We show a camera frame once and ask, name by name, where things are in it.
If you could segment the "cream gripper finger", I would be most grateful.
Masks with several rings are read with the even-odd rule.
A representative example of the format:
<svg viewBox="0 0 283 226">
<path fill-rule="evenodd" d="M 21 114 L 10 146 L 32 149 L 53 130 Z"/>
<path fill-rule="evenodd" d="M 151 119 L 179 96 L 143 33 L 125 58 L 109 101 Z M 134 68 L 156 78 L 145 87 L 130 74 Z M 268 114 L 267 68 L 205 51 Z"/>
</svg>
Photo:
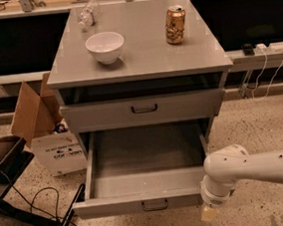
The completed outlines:
<svg viewBox="0 0 283 226">
<path fill-rule="evenodd" d="M 203 222 L 209 222 L 214 220 L 214 218 L 219 214 L 219 210 L 217 208 L 213 208 L 210 205 L 202 204 L 200 219 Z"/>
</svg>

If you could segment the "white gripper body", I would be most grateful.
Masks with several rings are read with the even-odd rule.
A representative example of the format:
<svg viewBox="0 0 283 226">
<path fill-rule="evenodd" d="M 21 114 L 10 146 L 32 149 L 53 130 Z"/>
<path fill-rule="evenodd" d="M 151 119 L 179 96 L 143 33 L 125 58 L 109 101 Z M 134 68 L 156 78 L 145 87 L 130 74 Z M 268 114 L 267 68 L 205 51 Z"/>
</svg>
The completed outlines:
<svg viewBox="0 0 283 226">
<path fill-rule="evenodd" d="M 233 187 L 234 183 L 215 181 L 206 174 L 200 182 L 200 195 L 206 206 L 219 208 L 228 201 Z"/>
</svg>

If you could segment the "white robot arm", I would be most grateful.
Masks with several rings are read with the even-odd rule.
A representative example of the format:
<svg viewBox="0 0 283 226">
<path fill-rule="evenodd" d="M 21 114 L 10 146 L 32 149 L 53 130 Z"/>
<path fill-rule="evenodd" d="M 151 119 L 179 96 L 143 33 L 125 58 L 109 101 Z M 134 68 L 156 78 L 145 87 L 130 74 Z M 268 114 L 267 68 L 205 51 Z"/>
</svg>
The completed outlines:
<svg viewBox="0 0 283 226">
<path fill-rule="evenodd" d="M 228 201 L 238 180 L 252 179 L 283 184 L 283 149 L 249 154 L 242 145 L 231 144 L 209 153 L 204 159 L 203 167 L 200 219 L 209 222 Z"/>
</svg>

